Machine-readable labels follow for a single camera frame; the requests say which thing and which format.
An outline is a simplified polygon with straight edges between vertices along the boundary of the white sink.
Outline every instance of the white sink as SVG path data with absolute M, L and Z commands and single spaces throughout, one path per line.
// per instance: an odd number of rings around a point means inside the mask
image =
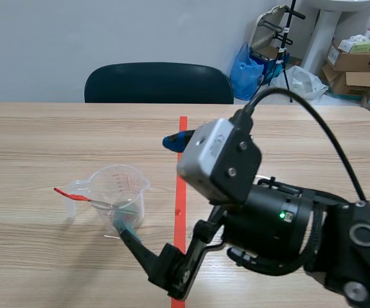
M 320 9 L 321 13 L 302 61 L 302 67 L 318 75 L 342 12 L 363 10 L 370 5 L 370 0 L 305 0 L 305 2 Z
M 307 3 L 324 11 L 354 12 L 369 6 L 370 0 L 308 0 Z

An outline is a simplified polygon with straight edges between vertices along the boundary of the blue plastic bag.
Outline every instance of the blue plastic bag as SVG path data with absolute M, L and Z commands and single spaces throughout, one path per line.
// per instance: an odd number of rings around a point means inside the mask
M 244 43 L 235 57 L 231 70 L 231 83 L 234 96 L 244 101 L 250 100 L 258 88 L 263 65 L 249 58 L 248 43 Z

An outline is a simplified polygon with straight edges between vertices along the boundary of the red tape line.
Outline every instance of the red tape line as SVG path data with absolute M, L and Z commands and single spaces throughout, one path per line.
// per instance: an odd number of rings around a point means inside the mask
M 188 129 L 188 118 L 179 117 L 179 131 Z M 177 190 L 175 193 L 175 226 L 173 228 L 173 244 L 183 253 L 186 249 L 186 184 L 177 175 Z M 185 302 L 171 299 L 171 308 L 185 308 Z

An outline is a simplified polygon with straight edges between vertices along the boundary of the white plastic bag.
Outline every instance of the white plastic bag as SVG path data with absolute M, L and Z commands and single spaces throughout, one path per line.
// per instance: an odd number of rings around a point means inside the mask
M 290 90 L 304 99 L 319 99 L 329 89 L 318 77 L 299 66 L 293 66 L 287 70 L 286 77 L 288 78 Z M 286 88 L 283 73 L 272 79 L 270 86 Z

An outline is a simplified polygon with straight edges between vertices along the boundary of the red handle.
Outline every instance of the red handle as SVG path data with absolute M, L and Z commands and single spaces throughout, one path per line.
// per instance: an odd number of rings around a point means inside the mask
M 56 191 L 57 193 L 61 194 L 64 197 L 67 197 L 67 198 L 75 200 L 75 201 L 88 201 L 88 202 L 92 201 L 91 199 L 89 199 L 85 196 L 82 196 L 80 194 L 67 194 L 66 192 L 61 191 L 58 188 L 54 188 L 54 191 Z

